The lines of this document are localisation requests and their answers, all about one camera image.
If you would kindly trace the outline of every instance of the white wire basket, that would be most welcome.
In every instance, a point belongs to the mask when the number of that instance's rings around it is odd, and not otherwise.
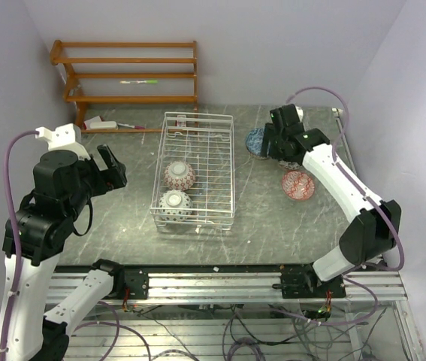
[[[233,131],[230,115],[165,113],[151,202],[151,214],[157,227],[173,223],[231,229],[234,219]],[[165,209],[160,207],[159,201],[169,190],[164,179],[165,169],[176,161],[187,162],[196,173],[194,184],[185,191],[192,200],[192,208],[180,209],[183,214],[187,211],[191,214],[182,217],[183,220],[166,220]]]

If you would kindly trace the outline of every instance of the bowl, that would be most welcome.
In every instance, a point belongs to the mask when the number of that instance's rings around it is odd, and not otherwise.
[[[261,156],[261,147],[263,146],[264,128],[254,128],[246,136],[246,149],[256,159],[267,159]]]
[[[172,162],[165,169],[165,183],[171,190],[188,190],[195,182],[195,170],[186,162]]]
[[[163,220],[183,222],[192,213],[192,200],[180,190],[168,190],[159,199],[159,207]]]
[[[315,192],[313,179],[302,171],[289,171],[281,180],[282,190],[290,199],[306,201]]]

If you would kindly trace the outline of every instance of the gray marble tabletop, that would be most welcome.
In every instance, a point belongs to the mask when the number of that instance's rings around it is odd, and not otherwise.
[[[180,229],[158,232],[150,214],[156,172],[159,133],[84,135],[83,144],[94,154],[108,144],[127,167],[128,185],[93,199],[94,223],[86,236],[71,236],[60,264],[89,265],[99,258],[123,264],[258,264],[312,262],[338,242],[347,223],[340,206],[315,179],[316,190],[304,202],[289,199],[281,188],[285,174],[276,161],[258,160],[245,147],[247,133],[269,120],[276,106],[202,106],[200,112],[234,117],[236,212],[230,231],[202,228],[197,234]],[[161,127],[165,111],[187,108],[139,108],[119,106],[89,110],[87,118]],[[330,108],[304,108],[307,129],[319,128],[329,138],[339,134]],[[349,164],[341,144],[338,153]],[[77,221],[87,226],[88,211]]]

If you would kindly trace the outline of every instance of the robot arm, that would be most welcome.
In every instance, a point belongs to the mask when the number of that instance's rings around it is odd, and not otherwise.
[[[294,105],[285,105],[270,112],[272,123],[264,128],[261,156],[296,162],[313,173],[338,202],[349,226],[341,235],[339,245],[313,263],[320,281],[329,281],[351,268],[395,247],[389,228],[367,197],[379,205],[398,230],[401,209],[396,201],[384,202],[371,192],[338,157],[332,159],[329,139],[318,129],[304,130]],[[363,190],[353,186],[342,169]]]
[[[77,233],[74,221],[85,205],[91,205],[92,197],[122,188],[127,180],[125,166],[106,145],[99,146],[98,151],[107,169],[99,170],[79,143],[80,133],[74,125],[60,126],[54,132],[45,128],[37,130],[37,138],[47,141],[50,151],[34,167],[35,188],[16,212],[22,273],[9,324],[8,348],[0,350],[5,361],[62,360],[69,336],[79,322],[99,300],[123,296],[125,288],[123,267],[100,260],[66,300],[44,314],[49,282],[65,240],[71,233]],[[6,224],[3,251],[6,282],[0,338],[16,264],[11,220]]]

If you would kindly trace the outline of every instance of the wooden rack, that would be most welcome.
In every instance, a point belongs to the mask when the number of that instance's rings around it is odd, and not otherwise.
[[[68,57],[65,48],[189,48],[192,57],[188,58],[128,58],[128,57]],[[167,104],[167,103],[192,103],[194,110],[198,110],[198,60],[196,41],[190,43],[127,43],[127,42],[63,42],[54,41],[50,51],[50,61],[53,65],[63,64],[67,75],[64,93],[66,102],[75,102],[77,115],[75,124],[83,132],[84,116],[90,103],[130,103],[130,104]],[[78,73],[73,64],[191,64],[191,72],[147,72],[147,73],[116,73],[94,72]],[[193,79],[194,91],[190,96],[88,96],[80,83],[80,79]],[[161,129],[148,129],[147,131],[160,132]],[[115,132],[144,132],[141,129],[120,129]]]

